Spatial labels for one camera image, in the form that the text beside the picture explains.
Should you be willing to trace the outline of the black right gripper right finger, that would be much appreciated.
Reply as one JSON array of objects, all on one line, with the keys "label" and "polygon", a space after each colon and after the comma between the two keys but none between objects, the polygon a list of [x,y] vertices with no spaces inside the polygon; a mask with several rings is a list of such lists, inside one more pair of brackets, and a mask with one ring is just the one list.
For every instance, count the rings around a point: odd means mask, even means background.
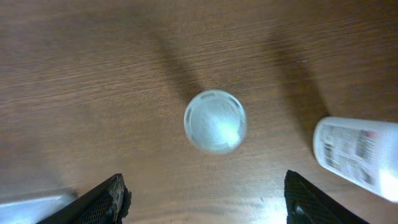
[{"label": "black right gripper right finger", "polygon": [[287,224],[368,224],[292,170],[285,175],[284,197]]}]

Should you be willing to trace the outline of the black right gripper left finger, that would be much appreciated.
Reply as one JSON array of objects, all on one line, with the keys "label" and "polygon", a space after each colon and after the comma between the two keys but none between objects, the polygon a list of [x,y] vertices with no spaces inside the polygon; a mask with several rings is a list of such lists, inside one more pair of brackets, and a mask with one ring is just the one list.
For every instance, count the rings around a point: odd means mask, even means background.
[{"label": "black right gripper left finger", "polygon": [[114,174],[38,224],[122,224],[131,200],[123,175]]}]

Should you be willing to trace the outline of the white plastic lotion bottle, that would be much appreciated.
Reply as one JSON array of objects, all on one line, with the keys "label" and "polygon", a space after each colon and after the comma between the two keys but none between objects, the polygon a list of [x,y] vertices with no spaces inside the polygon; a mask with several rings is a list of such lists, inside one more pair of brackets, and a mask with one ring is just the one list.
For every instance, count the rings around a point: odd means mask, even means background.
[{"label": "white plastic lotion bottle", "polygon": [[397,203],[397,123],[323,118],[313,133],[313,152],[325,169]]}]

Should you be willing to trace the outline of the orange tube white cap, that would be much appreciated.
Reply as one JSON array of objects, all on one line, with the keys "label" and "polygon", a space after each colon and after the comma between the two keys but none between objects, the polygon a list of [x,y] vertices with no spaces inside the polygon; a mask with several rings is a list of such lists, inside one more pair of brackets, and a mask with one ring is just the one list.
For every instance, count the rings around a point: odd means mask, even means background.
[{"label": "orange tube white cap", "polygon": [[232,94],[222,90],[203,91],[189,102],[184,114],[184,129],[189,141],[198,149],[228,154],[246,136],[246,113]]}]

